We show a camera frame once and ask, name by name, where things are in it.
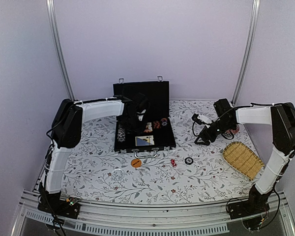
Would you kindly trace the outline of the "blue playing card box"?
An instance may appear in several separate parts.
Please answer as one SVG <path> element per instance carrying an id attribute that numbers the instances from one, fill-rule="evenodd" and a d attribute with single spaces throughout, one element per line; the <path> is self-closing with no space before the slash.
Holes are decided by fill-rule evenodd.
<path id="1" fill-rule="evenodd" d="M 153 146 L 154 145 L 154 137 L 153 137 L 153 135 L 136 136 L 135 137 L 135 144 L 137 147 Z"/>

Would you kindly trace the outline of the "black poker case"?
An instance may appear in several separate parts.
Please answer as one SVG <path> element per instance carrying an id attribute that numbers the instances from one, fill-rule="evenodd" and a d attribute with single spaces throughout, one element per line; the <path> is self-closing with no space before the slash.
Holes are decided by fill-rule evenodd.
<path id="1" fill-rule="evenodd" d="M 125 100 L 117 117 L 114 151 L 153 152 L 176 148 L 169 114 L 169 82 L 162 76 L 155 81 L 119 81 L 113 85 L 116 98 Z"/>

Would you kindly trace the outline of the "orange dealer button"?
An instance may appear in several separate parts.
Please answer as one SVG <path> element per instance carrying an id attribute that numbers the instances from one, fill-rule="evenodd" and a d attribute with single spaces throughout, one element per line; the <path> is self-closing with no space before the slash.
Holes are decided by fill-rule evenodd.
<path id="1" fill-rule="evenodd" d="M 142 161 L 140 159 L 133 159 L 131 161 L 131 166 L 134 168 L 141 167 L 141 165 L 142 165 Z"/>

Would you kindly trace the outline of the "red dice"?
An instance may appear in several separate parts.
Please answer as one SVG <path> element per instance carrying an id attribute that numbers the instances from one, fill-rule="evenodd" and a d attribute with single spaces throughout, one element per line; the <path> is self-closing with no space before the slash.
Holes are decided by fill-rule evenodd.
<path id="1" fill-rule="evenodd" d="M 171 159 L 171 164 L 172 164 L 173 167 L 176 167 L 177 166 L 177 164 L 176 164 L 176 162 L 175 162 L 174 159 Z"/>

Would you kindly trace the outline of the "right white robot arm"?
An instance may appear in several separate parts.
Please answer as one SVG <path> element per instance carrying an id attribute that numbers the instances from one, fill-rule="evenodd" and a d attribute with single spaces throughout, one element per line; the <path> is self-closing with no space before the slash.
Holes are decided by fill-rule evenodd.
<path id="1" fill-rule="evenodd" d="M 266 137 L 254 137 L 253 142 L 260 144 L 268 141 L 269 157 L 265 158 L 266 166 L 252 185 L 249 200 L 244 204 L 248 214 L 255 214 L 274 191 L 295 155 L 295 106 L 291 102 L 232 106 L 227 99 L 219 99 L 213 107 L 217 115 L 215 120 L 200 114 L 192 116 L 194 123 L 203 125 L 196 135 L 194 143 L 197 145 L 208 146 L 227 131 L 235 130 L 238 125 L 265 128 L 259 133 Z"/>

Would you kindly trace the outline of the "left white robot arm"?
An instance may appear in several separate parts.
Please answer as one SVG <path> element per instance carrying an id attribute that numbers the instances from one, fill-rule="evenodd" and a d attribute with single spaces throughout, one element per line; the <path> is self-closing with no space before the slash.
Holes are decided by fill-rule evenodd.
<path id="1" fill-rule="evenodd" d="M 141 93 L 89 101 L 63 100 L 51 129 L 46 132 L 51 144 L 39 187 L 45 207 L 52 213 L 60 213 L 63 209 L 60 200 L 61 177 L 72 149 L 81 140 L 82 125 L 85 122 L 115 116 L 123 127 L 140 133 L 146 127 L 144 119 L 149 107 L 148 98 Z"/>

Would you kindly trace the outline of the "card deck in case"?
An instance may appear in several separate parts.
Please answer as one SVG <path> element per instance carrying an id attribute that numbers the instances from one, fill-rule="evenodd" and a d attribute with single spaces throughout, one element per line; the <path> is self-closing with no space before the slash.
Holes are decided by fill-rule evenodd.
<path id="1" fill-rule="evenodd" d="M 151 123 L 151 122 L 148 122 L 148 123 L 146 124 L 146 127 L 145 127 L 144 132 L 145 132 L 145 133 L 150 133 L 150 132 L 152 132 L 152 131 L 153 131 L 153 129 L 152 129 L 152 123 Z"/>

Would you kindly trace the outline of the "red patterned bowl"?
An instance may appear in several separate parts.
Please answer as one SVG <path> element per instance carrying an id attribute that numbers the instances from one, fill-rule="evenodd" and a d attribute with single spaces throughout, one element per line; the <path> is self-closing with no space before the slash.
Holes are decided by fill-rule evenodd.
<path id="1" fill-rule="evenodd" d="M 239 125 L 236 125 L 235 129 L 228 129 L 225 131 L 225 133 L 227 135 L 235 135 L 236 133 L 239 132 L 239 129 L 240 129 Z"/>

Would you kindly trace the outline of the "woven bamboo tray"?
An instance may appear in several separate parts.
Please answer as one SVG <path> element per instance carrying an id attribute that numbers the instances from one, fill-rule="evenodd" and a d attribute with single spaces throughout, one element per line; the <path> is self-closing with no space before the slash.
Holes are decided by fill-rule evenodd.
<path id="1" fill-rule="evenodd" d="M 249 180 L 254 180 L 264 166 L 263 161 L 242 142 L 232 142 L 227 145 L 222 156 L 231 167 Z"/>

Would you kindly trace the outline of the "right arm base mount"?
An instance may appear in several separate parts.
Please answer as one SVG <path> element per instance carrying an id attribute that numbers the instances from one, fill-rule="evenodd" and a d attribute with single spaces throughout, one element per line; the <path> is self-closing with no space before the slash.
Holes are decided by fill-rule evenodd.
<path id="1" fill-rule="evenodd" d="M 231 219 L 243 218 L 269 210 L 268 202 L 254 205 L 249 200 L 243 201 L 238 198 L 233 198 L 226 203 L 226 212 Z"/>

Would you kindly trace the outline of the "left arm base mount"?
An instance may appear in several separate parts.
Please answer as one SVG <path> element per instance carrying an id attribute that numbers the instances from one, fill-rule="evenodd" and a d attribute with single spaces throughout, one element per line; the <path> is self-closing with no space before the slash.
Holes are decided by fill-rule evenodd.
<path id="1" fill-rule="evenodd" d="M 79 203 L 71 205 L 66 200 L 61 200 L 59 194 L 48 194 L 41 195 L 37 208 L 43 212 L 54 213 L 56 216 L 77 219 L 81 205 Z"/>

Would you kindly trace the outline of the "right aluminium frame post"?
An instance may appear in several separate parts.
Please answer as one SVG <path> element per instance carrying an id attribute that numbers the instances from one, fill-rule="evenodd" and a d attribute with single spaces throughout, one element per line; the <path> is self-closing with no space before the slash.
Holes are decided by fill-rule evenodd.
<path id="1" fill-rule="evenodd" d="M 249 58 L 250 58 L 250 54 L 251 54 L 251 50 L 253 46 L 253 41 L 254 41 L 254 37 L 256 33 L 259 9 L 260 9 L 260 0 L 253 0 L 244 54 L 243 54 L 235 90 L 232 96 L 233 105 L 237 104 L 239 96 L 240 96 L 240 92 L 244 83 L 244 78 L 245 78 L 245 74 L 246 74 L 246 70 L 247 70 L 247 66 L 249 63 Z"/>

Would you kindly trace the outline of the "aluminium frame post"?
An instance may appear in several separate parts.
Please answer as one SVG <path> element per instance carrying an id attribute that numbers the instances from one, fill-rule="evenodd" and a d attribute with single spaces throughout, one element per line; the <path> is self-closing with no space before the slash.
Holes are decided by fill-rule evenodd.
<path id="1" fill-rule="evenodd" d="M 67 72 L 66 63 L 65 63 L 65 59 L 64 59 L 64 55 L 63 55 L 63 51 L 62 51 L 62 47 L 61 47 L 54 1 L 53 0 L 46 0 L 46 6 L 47 6 L 47 13 L 48 13 L 49 23 L 50 23 L 50 27 L 51 27 L 51 32 L 52 32 L 52 38 L 54 41 L 56 55 L 58 58 L 61 75 L 62 75 L 62 78 L 64 81 L 64 86 L 65 86 L 66 92 L 68 94 L 68 97 L 71 100 L 75 100 L 72 84 L 69 79 L 69 75 Z"/>
<path id="2" fill-rule="evenodd" d="M 235 90 L 232 96 L 233 105 L 237 104 L 239 96 L 240 96 L 240 92 L 244 83 L 244 78 L 245 78 L 245 74 L 246 74 L 246 70 L 247 70 L 247 66 L 249 63 L 249 58 L 250 58 L 250 54 L 251 54 L 251 50 L 253 46 L 253 41 L 254 41 L 254 37 L 256 33 L 259 9 L 260 9 L 260 0 L 253 0 L 244 54 L 243 54 Z"/>

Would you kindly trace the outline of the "left aluminium frame post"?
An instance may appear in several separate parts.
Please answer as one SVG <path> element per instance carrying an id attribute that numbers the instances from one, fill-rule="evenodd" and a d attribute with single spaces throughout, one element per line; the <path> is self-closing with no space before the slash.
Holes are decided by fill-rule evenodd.
<path id="1" fill-rule="evenodd" d="M 62 47 L 61 47 L 54 1 L 53 0 L 46 0 L 46 6 L 47 6 L 47 13 L 48 13 L 49 23 L 50 23 L 50 27 L 51 27 L 51 32 L 52 32 L 52 38 L 54 41 L 56 55 L 58 58 L 61 75 L 62 75 L 62 78 L 64 81 L 64 86 L 65 86 L 66 92 L 68 94 L 68 97 L 71 100 L 75 100 L 72 84 L 69 79 L 69 75 L 67 72 L 66 63 L 65 63 L 65 59 L 64 59 L 64 55 L 63 55 L 63 51 L 62 51 Z"/>

